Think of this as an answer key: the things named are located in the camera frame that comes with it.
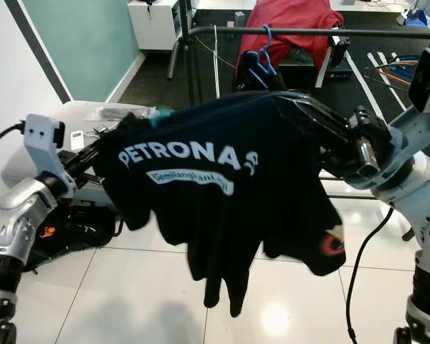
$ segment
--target black t-shirt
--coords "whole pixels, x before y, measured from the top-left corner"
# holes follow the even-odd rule
[[[318,146],[274,106],[243,93],[173,114],[153,128],[128,118],[97,144],[97,175],[130,229],[150,210],[170,244],[188,243],[204,304],[224,279],[237,316],[261,241],[269,257],[301,259],[314,274],[345,261],[342,223],[318,178]]]

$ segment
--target teal wall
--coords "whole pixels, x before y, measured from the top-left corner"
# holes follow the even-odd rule
[[[138,56],[129,1],[23,0],[74,99],[104,101]]]

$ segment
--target white cabinet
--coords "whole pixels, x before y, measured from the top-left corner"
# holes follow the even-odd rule
[[[196,7],[196,0],[191,0],[191,7]],[[151,6],[133,0],[128,9],[139,49],[172,50],[181,35],[178,0],[156,0]]]

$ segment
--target red garment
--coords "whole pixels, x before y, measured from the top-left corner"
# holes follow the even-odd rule
[[[257,0],[247,27],[267,24],[271,28],[331,29],[343,23],[343,16],[331,9],[329,0]],[[266,44],[266,35],[244,35],[239,56],[247,50],[256,52]],[[273,36],[268,53],[275,68],[294,45],[311,51],[315,68],[320,69],[328,48],[327,36]]]

